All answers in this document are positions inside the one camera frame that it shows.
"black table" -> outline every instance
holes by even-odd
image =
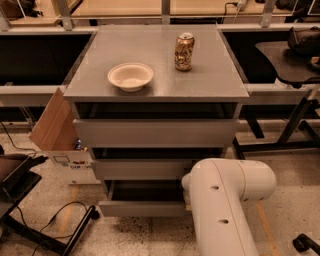
[[[239,158],[245,159],[243,155],[244,152],[319,148],[319,136],[305,120],[301,121],[301,119],[312,104],[315,106],[318,105],[318,102],[314,100],[314,97],[320,87],[320,73],[312,71],[308,67],[310,58],[297,55],[288,47],[287,41],[261,42],[256,44],[256,47],[271,62],[276,70],[277,78],[281,82],[290,84],[295,88],[300,88],[303,84],[315,84],[315,86],[306,93],[300,103],[292,111],[289,122],[277,142],[239,145],[235,138],[233,144]],[[297,127],[301,130],[306,130],[312,139],[308,141],[288,142],[293,131]]]

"aluminum can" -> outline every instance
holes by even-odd
[[[194,43],[194,36],[190,32],[184,32],[178,36],[174,59],[177,70],[188,71],[191,69],[191,57]]]

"concrete floor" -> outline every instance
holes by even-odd
[[[264,121],[261,125],[266,139],[276,141],[285,121]],[[319,131],[319,123],[313,123]],[[9,129],[16,146],[36,148],[28,139],[28,130]],[[241,122],[237,138],[241,144],[254,141],[245,122]],[[295,132],[293,139],[302,139]],[[0,144],[6,153],[14,149],[7,135],[0,133]],[[260,256],[316,255],[311,250],[299,254],[292,239],[305,233],[316,242],[320,240],[320,150],[291,150],[250,153],[247,159],[267,163],[277,177],[275,193],[267,200],[245,202],[243,208]],[[230,148],[227,158],[235,158]],[[55,171],[52,162],[34,167],[42,176],[40,183],[22,201],[20,207],[25,221],[34,229],[44,227],[64,204],[81,201],[87,206],[97,205],[105,198],[100,185],[68,185]],[[72,205],[60,212],[57,219],[44,230],[51,236],[66,236],[72,232],[84,213],[84,208]],[[19,212],[13,212],[19,219]],[[0,241],[0,255],[32,255],[36,245],[10,232]],[[34,255],[56,255],[39,248]],[[77,243],[76,256],[197,256],[197,244],[192,217],[183,218],[118,218],[103,217],[91,221]]]

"chair leg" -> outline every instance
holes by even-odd
[[[99,213],[95,210],[95,206],[90,206],[88,211],[86,212],[85,216],[80,221],[78,227],[73,232],[71,238],[69,239],[68,243],[63,243],[49,237],[45,234],[40,233],[37,230],[32,228],[26,228],[25,225],[19,223],[14,218],[9,215],[6,215],[2,222],[11,228],[14,232],[19,234],[20,236],[35,242],[42,247],[51,250],[61,256],[68,256],[72,251],[74,245],[76,244],[77,240],[79,239],[80,235],[84,231],[86,225],[88,224],[90,219],[97,219]]]

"white bowl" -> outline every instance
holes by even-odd
[[[124,63],[112,68],[108,80],[126,92],[136,92],[151,81],[153,71],[142,63]]]

